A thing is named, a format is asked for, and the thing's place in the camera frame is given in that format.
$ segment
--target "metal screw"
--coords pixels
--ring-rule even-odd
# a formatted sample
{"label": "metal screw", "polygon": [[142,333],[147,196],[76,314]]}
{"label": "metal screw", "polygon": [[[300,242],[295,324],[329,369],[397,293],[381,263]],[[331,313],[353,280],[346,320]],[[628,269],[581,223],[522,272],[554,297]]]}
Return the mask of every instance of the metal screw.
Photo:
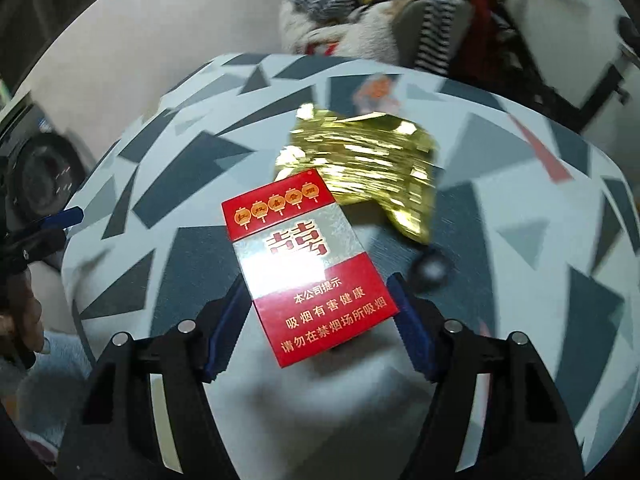
{"label": "metal screw", "polygon": [[462,323],[457,319],[447,319],[444,322],[444,330],[452,334],[457,334],[462,331]]}
{"label": "metal screw", "polygon": [[196,322],[193,319],[185,319],[178,323],[178,330],[183,334],[192,332],[194,328],[196,328]]}
{"label": "metal screw", "polygon": [[516,343],[516,345],[526,345],[529,342],[527,335],[522,332],[514,332],[511,334],[511,340]]}
{"label": "metal screw", "polygon": [[122,346],[129,340],[129,335],[126,332],[118,332],[111,338],[111,342],[116,346]]}

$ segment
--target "table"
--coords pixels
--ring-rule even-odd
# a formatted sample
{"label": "table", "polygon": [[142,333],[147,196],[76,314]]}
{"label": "table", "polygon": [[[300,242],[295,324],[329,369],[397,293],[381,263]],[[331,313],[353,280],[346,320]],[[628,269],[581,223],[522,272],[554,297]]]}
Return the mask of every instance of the table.
{"label": "table", "polygon": [[[273,179],[300,104],[355,115],[354,93],[379,73],[394,82],[399,115],[439,144],[433,243],[456,270],[430,299],[477,332],[530,336],[590,470],[640,400],[640,234],[628,185],[559,124],[427,73],[228,54],[165,94],[69,204],[85,218],[70,231],[62,278],[88,354],[119,331],[163,333],[221,297],[239,269],[220,203]],[[407,272],[417,248],[379,209],[345,212],[384,278]],[[206,391],[240,477],[263,479],[397,478],[432,393],[391,320],[280,370],[253,310]],[[475,460],[482,417],[478,403],[461,466]]]}

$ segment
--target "shiny gold packaging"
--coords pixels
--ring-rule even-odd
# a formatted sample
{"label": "shiny gold packaging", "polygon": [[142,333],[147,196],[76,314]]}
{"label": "shiny gold packaging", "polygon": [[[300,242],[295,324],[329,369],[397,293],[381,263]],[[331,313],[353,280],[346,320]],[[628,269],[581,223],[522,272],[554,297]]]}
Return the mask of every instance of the shiny gold packaging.
{"label": "shiny gold packaging", "polygon": [[276,160],[276,180],[316,168],[340,205],[375,200],[402,234],[425,244],[436,148],[410,121],[381,112],[343,118],[304,104]]}

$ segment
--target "orange lantern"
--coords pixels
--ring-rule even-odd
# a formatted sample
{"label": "orange lantern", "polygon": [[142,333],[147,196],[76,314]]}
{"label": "orange lantern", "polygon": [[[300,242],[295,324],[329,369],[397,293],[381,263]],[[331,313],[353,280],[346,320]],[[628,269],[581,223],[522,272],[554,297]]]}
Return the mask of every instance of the orange lantern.
{"label": "orange lantern", "polygon": [[275,211],[277,213],[280,213],[280,216],[282,216],[282,210],[284,209],[284,206],[286,205],[284,197],[282,197],[280,195],[273,195],[269,199],[268,204],[269,204],[269,209],[271,209],[272,211]]}
{"label": "orange lantern", "polygon": [[264,217],[267,216],[268,212],[269,208],[262,200],[254,202],[254,204],[251,206],[251,214],[256,218],[262,220],[262,223],[264,223]]}
{"label": "orange lantern", "polygon": [[314,202],[318,203],[318,195],[320,194],[320,189],[316,184],[312,184],[311,182],[307,182],[304,186],[302,186],[302,194],[307,198],[314,199]]}
{"label": "orange lantern", "polygon": [[284,194],[284,199],[291,205],[294,205],[298,209],[300,209],[300,202],[302,202],[302,193],[300,193],[299,189],[289,189]]}
{"label": "orange lantern", "polygon": [[248,230],[249,228],[246,225],[251,221],[251,211],[245,207],[238,209],[234,215],[234,220],[238,225],[243,225]]}

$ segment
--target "red cigarette box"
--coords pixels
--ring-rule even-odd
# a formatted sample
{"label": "red cigarette box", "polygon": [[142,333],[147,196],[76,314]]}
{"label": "red cigarette box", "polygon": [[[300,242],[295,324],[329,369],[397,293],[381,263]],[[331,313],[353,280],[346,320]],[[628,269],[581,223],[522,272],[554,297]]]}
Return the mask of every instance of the red cigarette box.
{"label": "red cigarette box", "polygon": [[226,228],[281,367],[398,312],[316,170],[222,203]]}

